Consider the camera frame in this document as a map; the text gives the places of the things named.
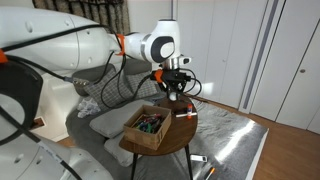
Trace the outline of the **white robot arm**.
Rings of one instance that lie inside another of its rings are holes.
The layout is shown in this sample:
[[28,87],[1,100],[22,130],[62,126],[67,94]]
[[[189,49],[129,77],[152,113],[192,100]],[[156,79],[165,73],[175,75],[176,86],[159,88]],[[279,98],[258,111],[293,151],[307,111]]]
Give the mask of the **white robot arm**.
[[180,52],[174,20],[147,34],[118,35],[80,16],[36,8],[1,8],[1,180],[113,180],[87,151],[66,148],[29,127],[37,113],[40,73],[88,69],[110,52],[173,71],[190,59]]

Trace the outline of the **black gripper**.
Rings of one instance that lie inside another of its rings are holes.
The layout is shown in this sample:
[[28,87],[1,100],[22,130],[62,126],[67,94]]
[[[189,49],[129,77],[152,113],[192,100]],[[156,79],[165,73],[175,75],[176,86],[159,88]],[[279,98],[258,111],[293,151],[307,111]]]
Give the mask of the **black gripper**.
[[176,91],[176,98],[179,100],[181,92],[186,84],[191,81],[191,77],[179,70],[164,70],[162,74],[163,82],[168,86],[167,97],[171,99],[171,90]]

